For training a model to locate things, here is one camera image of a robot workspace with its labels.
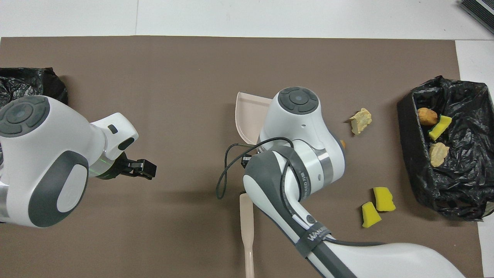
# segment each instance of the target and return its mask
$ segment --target plastic bag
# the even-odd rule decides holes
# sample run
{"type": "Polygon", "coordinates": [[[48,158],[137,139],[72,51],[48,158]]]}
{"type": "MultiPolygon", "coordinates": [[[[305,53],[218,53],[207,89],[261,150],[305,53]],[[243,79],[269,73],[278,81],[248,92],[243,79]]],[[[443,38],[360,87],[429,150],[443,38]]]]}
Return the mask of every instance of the plastic bag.
{"type": "Polygon", "coordinates": [[[0,108],[25,95],[46,95],[67,104],[67,89],[52,68],[0,68],[0,108]]]}
{"type": "Polygon", "coordinates": [[[494,200],[494,108],[484,83],[438,76],[398,102],[403,159],[415,198],[446,217],[476,221],[492,213],[494,200]],[[431,127],[422,127],[417,109],[427,107],[452,123],[437,138],[450,147],[445,162],[432,167],[431,127]]]}

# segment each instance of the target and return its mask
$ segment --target food scrap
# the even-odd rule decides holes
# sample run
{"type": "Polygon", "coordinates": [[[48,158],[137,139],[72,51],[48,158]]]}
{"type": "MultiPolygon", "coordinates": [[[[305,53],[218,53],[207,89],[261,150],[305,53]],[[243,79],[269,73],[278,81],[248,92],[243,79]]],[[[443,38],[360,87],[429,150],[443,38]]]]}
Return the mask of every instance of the food scrap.
{"type": "Polygon", "coordinates": [[[433,126],[438,122],[437,113],[429,108],[419,108],[417,114],[420,124],[423,126],[433,126]]]}
{"type": "Polygon", "coordinates": [[[372,122],[372,115],[367,109],[362,108],[349,120],[352,124],[353,134],[359,135],[372,122]]]}
{"type": "Polygon", "coordinates": [[[429,149],[429,156],[431,157],[432,167],[438,167],[444,163],[444,159],[448,155],[448,150],[450,147],[446,147],[443,143],[439,142],[436,144],[431,144],[429,149]]]}

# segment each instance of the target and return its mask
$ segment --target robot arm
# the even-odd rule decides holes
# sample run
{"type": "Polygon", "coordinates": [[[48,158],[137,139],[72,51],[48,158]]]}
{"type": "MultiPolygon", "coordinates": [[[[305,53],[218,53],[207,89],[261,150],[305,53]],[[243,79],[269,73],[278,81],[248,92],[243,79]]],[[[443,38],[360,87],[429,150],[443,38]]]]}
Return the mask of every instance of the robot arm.
{"type": "MultiPolygon", "coordinates": [[[[134,174],[131,162],[122,167],[123,151],[137,138],[119,113],[90,124],[46,96],[12,101],[0,110],[0,222],[49,227],[63,220],[79,204],[88,177],[114,178],[115,168],[134,174]]],[[[138,172],[150,165],[135,164],[138,172]]],[[[143,174],[149,179],[156,171],[150,168],[143,174]]]]}
{"type": "Polygon", "coordinates": [[[292,140],[293,148],[281,141],[264,144],[246,166],[244,187],[322,276],[463,277],[447,259],[424,246],[338,241],[304,209],[300,201],[344,171],[343,150],[324,125],[313,92],[292,87],[274,98],[259,139],[279,136],[292,140]]]}

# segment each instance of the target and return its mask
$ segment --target yellow sponge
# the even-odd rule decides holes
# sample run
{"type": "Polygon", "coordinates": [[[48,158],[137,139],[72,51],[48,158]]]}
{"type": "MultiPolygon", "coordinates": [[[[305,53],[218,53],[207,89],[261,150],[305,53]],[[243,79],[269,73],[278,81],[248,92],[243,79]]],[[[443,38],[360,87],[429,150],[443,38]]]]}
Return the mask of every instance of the yellow sponge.
{"type": "Polygon", "coordinates": [[[372,202],[367,202],[362,205],[362,214],[364,215],[364,223],[362,224],[362,227],[364,228],[369,228],[370,226],[381,221],[381,217],[375,210],[372,202]]]}
{"type": "Polygon", "coordinates": [[[387,187],[374,187],[375,206],[378,211],[394,211],[393,195],[387,187]]]}
{"type": "Polygon", "coordinates": [[[439,123],[437,123],[431,130],[429,130],[429,137],[431,137],[431,139],[435,141],[439,137],[439,135],[441,135],[446,130],[446,128],[448,128],[450,123],[450,117],[441,115],[441,117],[439,118],[439,123]]]}

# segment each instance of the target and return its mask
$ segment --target gray joint cap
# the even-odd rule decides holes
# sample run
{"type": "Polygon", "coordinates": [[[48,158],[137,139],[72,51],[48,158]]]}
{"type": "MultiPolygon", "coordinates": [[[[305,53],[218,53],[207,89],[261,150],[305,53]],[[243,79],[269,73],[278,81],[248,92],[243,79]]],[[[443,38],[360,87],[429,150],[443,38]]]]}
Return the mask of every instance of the gray joint cap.
{"type": "Polygon", "coordinates": [[[0,109],[0,136],[19,137],[39,127],[50,112],[48,99],[40,95],[24,96],[0,109]]]}
{"type": "Polygon", "coordinates": [[[316,94],[304,87],[281,90],[278,94],[278,102],[284,110],[297,115],[309,114],[319,106],[316,94]]]}

